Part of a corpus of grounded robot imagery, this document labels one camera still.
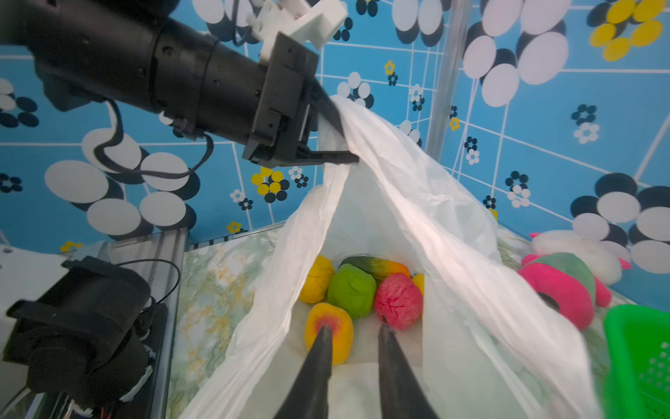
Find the green lime fruit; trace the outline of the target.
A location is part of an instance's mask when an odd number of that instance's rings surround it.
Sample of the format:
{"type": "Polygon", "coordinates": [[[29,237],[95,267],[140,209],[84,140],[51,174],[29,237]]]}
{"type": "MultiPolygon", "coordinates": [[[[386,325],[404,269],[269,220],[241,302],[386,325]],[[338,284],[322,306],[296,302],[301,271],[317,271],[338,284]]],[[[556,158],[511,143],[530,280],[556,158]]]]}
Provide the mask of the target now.
{"type": "Polygon", "coordinates": [[[372,275],[350,264],[342,265],[330,281],[326,301],[345,310],[353,319],[373,310],[377,283],[372,275]]]}

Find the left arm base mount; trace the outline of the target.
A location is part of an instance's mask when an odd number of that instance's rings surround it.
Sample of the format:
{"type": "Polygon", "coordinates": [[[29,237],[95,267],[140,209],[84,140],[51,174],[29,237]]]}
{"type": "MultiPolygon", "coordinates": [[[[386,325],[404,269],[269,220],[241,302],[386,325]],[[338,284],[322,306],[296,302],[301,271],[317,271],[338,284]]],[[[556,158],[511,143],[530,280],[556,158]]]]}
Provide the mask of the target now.
{"type": "Polygon", "coordinates": [[[34,393],[67,396],[75,418],[114,418],[153,374],[144,344],[153,312],[150,286],[137,272],[98,258],[66,260],[36,297],[12,297],[2,359],[27,368],[34,393]]]}

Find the yellow lemon fruit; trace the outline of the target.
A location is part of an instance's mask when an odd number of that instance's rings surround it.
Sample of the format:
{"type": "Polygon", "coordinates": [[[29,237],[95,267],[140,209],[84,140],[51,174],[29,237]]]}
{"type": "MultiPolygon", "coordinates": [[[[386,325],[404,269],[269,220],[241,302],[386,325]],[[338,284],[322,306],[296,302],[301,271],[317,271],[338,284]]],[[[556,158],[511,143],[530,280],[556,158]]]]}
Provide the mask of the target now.
{"type": "Polygon", "coordinates": [[[328,258],[317,256],[298,299],[305,304],[317,304],[323,301],[334,274],[333,263],[328,258]]]}

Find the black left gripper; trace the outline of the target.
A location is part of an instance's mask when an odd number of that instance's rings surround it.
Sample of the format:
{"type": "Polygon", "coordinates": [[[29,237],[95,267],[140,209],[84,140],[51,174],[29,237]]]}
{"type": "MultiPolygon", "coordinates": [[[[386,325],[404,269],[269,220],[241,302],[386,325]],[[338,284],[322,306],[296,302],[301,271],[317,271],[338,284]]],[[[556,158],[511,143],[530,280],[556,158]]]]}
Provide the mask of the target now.
{"type": "Polygon", "coordinates": [[[316,112],[345,134],[338,108],[314,78],[317,54],[292,38],[280,35],[261,64],[169,20],[154,63],[155,105],[186,136],[234,141],[243,145],[244,159],[267,168],[359,161],[347,150],[308,147],[316,112]]]}

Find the red lychee fruit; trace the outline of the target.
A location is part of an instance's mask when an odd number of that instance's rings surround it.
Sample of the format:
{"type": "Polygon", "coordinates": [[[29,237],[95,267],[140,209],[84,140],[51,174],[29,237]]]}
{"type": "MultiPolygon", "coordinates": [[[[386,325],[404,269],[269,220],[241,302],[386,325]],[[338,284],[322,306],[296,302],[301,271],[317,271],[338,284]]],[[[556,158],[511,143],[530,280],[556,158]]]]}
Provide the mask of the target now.
{"type": "Polygon", "coordinates": [[[373,308],[382,323],[405,330],[422,317],[423,295],[405,274],[392,274],[378,287],[373,308]]]}

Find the white plastic bag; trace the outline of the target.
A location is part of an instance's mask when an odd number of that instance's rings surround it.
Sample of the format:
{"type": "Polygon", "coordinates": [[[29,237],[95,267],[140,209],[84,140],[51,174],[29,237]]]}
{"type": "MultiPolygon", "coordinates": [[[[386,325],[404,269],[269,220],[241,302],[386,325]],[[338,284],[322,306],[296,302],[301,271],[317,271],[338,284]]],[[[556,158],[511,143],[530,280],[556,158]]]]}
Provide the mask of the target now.
{"type": "Polygon", "coordinates": [[[396,126],[335,105],[344,130],[319,146],[359,161],[327,164],[282,228],[187,254],[169,417],[274,417],[307,355],[313,263],[357,255],[424,277],[397,337],[439,417],[602,417],[582,334],[504,265],[493,216],[396,126]]]}

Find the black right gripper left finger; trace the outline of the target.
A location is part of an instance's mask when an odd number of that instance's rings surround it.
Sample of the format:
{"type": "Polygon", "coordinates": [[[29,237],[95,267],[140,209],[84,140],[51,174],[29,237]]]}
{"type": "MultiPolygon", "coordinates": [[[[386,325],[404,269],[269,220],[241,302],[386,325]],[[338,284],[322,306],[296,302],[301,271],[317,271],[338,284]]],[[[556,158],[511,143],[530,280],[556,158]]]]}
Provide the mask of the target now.
{"type": "Polygon", "coordinates": [[[333,367],[333,330],[320,328],[275,419],[328,417],[328,383],[333,367]]]}

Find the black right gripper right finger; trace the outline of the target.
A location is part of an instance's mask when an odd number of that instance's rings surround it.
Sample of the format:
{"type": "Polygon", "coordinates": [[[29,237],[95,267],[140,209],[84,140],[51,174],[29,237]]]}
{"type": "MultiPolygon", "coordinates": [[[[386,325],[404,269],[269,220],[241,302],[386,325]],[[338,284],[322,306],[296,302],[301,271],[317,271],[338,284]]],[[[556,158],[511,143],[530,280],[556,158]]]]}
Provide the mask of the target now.
{"type": "Polygon", "coordinates": [[[396,333],[387,324],[378,334],[378,354],[381,417],[437,419],[402,352],[396,333]]]}

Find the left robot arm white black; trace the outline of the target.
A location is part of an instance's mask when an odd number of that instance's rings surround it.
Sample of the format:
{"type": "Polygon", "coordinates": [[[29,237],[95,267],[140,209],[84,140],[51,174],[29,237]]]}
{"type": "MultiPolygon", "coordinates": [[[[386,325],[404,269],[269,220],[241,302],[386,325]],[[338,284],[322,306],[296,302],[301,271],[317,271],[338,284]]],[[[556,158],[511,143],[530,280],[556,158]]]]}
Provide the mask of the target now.
{"type": "Polygon", "coordinates": [[[172,18],[175,1],[4,1],[1,41],[33,55],[45,96],[66,112],[90,102],[162,113],[174,130],[244,146],[263,167],[348,164],[313,151],[319,122],[342,128],[315,78],[324,47],[347,19],[340,1],[202,1],[214,30],[172,18]]]}

